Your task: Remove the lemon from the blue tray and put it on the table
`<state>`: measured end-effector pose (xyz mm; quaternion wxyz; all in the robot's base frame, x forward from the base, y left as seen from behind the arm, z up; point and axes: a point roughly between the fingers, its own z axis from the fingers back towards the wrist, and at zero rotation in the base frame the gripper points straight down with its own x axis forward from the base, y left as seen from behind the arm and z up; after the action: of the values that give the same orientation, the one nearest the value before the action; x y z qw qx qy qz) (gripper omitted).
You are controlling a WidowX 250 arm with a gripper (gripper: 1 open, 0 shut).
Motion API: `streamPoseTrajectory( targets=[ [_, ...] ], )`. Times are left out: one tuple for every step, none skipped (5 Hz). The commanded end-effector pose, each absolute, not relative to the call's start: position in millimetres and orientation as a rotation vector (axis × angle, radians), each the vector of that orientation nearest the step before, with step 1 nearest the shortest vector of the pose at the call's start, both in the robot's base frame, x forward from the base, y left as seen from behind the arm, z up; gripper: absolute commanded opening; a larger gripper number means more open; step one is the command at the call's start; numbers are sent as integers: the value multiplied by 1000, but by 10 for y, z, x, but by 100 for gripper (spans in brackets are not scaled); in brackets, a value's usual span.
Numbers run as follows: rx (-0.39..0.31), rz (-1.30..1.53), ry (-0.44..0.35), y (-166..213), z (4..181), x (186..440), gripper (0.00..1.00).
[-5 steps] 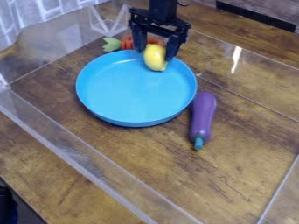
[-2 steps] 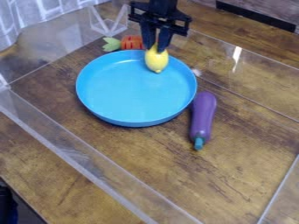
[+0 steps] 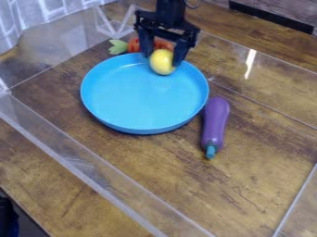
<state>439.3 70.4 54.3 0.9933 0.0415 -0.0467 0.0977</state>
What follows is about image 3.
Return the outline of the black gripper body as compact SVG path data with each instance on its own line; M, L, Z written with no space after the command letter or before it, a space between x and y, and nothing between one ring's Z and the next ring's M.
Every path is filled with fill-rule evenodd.
M155 37L177 42L178 39L197 42L199 28L185 19L185 10L135 11L135 29L148 29Z

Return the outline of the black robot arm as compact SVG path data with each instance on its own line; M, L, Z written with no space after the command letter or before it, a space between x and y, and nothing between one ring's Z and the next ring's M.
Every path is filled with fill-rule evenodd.
M175 43L173 66L177 67L197 45L199 28L185 18L186 8L195 9L187 0L157 0L154 12L136 10L134 28L139 34L140 50L146 57L154 53L154 41L159 37Z

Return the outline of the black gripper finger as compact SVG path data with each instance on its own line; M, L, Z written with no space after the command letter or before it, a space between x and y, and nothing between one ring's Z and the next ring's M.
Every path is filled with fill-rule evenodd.
M143 27L138 28L138 34L139 34L140 51L144 57L150 57L154 52L155 35L148 29Z
M193 47L195 47L195 41L186 40L186 39L177 40L175 48L174 48L174 59L173 59L174 67L179 66L179 64L185 60L186 55Z

